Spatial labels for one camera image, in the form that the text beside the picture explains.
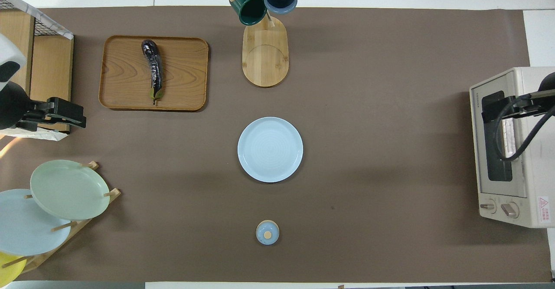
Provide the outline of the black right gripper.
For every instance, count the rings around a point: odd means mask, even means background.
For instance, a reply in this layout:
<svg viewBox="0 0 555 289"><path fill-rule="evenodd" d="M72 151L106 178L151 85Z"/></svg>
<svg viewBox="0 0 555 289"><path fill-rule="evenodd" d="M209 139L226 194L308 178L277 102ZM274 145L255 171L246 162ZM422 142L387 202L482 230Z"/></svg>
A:
<svg viewBox="0 0 555 289"><path fill-rule="evenodd" d="M507 99L497 101L483 99L482 120L490 123L496 120L502 109L507 105ZM527 116L543 115L555 105L555 90L537 91L526 95L510 96L509 109L505 118L523 118Z"/></svg>

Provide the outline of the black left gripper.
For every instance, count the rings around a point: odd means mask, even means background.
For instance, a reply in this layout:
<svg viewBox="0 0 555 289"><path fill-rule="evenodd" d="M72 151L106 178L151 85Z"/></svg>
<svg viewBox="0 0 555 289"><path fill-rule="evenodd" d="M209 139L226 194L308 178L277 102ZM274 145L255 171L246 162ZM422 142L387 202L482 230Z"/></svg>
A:
<svg viewBox="0 0 555 289"><path fill-rule="evenodd" d="M56 123L85 128L86 117L83 107L59 97L51 97L47 102L32 100L28 104L28 110L18 121L17 127L27 131L36 131L39 124L53 125Z"/></svg>

